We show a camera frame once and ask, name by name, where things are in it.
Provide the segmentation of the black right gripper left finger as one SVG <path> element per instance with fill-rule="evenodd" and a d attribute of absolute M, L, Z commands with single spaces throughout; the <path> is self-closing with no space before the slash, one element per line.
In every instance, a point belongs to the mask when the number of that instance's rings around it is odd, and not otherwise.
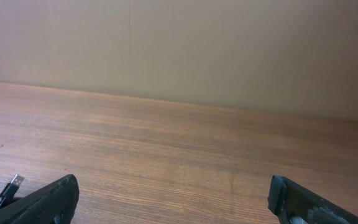
<path fill-rule="evenodd" d="M 0 224 L 70 223 L 79 200 L 73 174 L 66 175 L 25 197 L 15 194 L 24 178 L 16 174 L 0 193 Z"/>

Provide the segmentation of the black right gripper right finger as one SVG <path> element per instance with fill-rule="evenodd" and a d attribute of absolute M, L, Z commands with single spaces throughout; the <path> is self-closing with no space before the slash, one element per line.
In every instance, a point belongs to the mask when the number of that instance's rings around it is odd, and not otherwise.
<path fill-rule="evenodd" d="M 280 175 L 272 177 L 268 209 L 281 224 L 358 224 L 358 216 Z"/>

